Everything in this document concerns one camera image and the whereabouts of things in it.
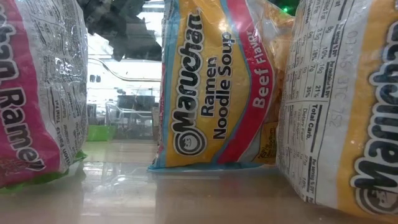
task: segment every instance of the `blue border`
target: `blue border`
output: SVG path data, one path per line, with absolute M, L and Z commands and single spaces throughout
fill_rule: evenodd
M 169 142 L 169 118 L 170 118 L 170 95 L 173 90 L 172 88 L 172 78 L 173 78 L 173 64 L 174 56 L 177 51 L 177 41 L 178 41 L 178 28 L 180 27 L 180 6 L 178 1 L 165 0 L 166 4 L 172 4 L 173 11 L 170 19 L 166 24 L 166 36 L 164 37 L 164 62 L 166 65 L 165 71 L 165 86 L 164 86 L 164 114 L 163 114 L 163 124 L 162 124 L 162 144 L 163 151 L 159 154 L 155 166 L 151 166 L 151 169 L 166 167 L 166 150 L 168 148 L 167 143 Z
M 235 134 L 236 134 L 236 130 L 239 127 L 239 125 L 241 124 L 241 121 L 243 119 L 243 116 L 246 114 L 246 109 L 248 108 L 248 104 L 249 104 L 249 98 L 251 95 L 251 83 L 252 83 L 252 79 L 251 79 L 251 72 L 250 72 L 250 68 L 248 65 L 248 60 L 246 59 L 246 56 L 244 54 L 244 50 L 243 50 L 243 46 L 241 43 L 241 39 L 239 37 L 239 32 L 237 32 L 236 28 L 235 28 L 235 23 L 233 22 L 232 18 L 231 18 L 231 14 L 229 13 L 229 9 L 227 6 L 227 0 L 220 0 L 221 6 L 223 7 L 225 16 L 228 20 L 229 25 L 231 26 L 232 29 L 232 33 L 235 36 L 235 40 L 237 41 L 237 43 L 239 44 L 239 48 L 241 50 L 243 59 L 244 59 L 244 64 L 246 66 L 246 69 L 248 70 L 248 75 L 249 75 L 249 79 L 250 79 L 250 87 L 249 87 L 249 96 L 248 99 L 246 100 L 246 105 L 244 106 L 244 110 L 243 113 L 241 114 L 241 117 L 239 118 L 238 122 L 236 123 L 234 129 L 232 130 L 232 133 L 230 135 L 230 137 L 228 138 L 228 140 L 226 140 L 223 144 L 223 146 L 221 147 L 221 149 L 219 151 L 216 152 L 216 154 L 213 156 L 213 158 L 211 159 L 212 163 L 217 163 L 217 160 L 220 158 L 220 156 L 224 153 L 226 147 L 229 144 L 229 141 L 233 138 L 235 138 Z

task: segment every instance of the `maruchan logo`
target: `maruchan logo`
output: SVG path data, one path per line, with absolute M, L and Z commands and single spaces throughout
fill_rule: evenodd
M 203 50 L 203 23 L 200 9 L 190 13 L 185 29 L 185 42 L 177 50 L 181 55 L 181 69 L 176 86 L 178 93 L 176 109 L 172 113 L 174 122 L 174 149 L 183 156 L 197 156 L 206 149 L 206 136 L 196 128 L 198 110 L 198 72 L 203 65 L 200 52 Z
M 372 214 L 398 214 L 398 22 L 390 26 L 380 71 L 369 82 L 377 103 L 368 126 L 364 155 L 355 162 L 351 179 L 356 201 Z

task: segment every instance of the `maruchan ramen package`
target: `maruchan ramen package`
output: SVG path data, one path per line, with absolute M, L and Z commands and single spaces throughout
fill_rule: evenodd
M 166 1 L 161 140 L 151 168 L 275 163 L 292 25 L 266 1 Z
M 76 1 L 0 1 L 0 189 L 83 157 L 87 42 Z
M 398 223 L 396 1 L 301 1 L 293 33 L 279 168 L 307 202 Z

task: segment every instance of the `beef flavor ramen package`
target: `beef flavor ramen package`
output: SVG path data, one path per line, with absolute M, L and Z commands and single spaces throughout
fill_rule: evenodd
M 261 0 L 165 5 L 161 140 L 151 168 L 273 164 L 293 18 Z
M 0 1 L 0 189 L 48 182 L 81 159 L 86 65 L 76 1 Z
M 278 166 L 307 202 L 397 223 L 396 1 L 301 1 L 293 33 Z

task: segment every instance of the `yellow packaging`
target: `yellow packaging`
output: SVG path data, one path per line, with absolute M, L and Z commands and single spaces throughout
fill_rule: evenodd
M 398 223 L 395 0 L 306 0 L 296 13 L 277 163 L 306 201 Z
M 165 12 L 151 168 L 274 164 L 275 134 L 262 131 L 278 120 L 293 18 L 265 0 L 168 0 Z

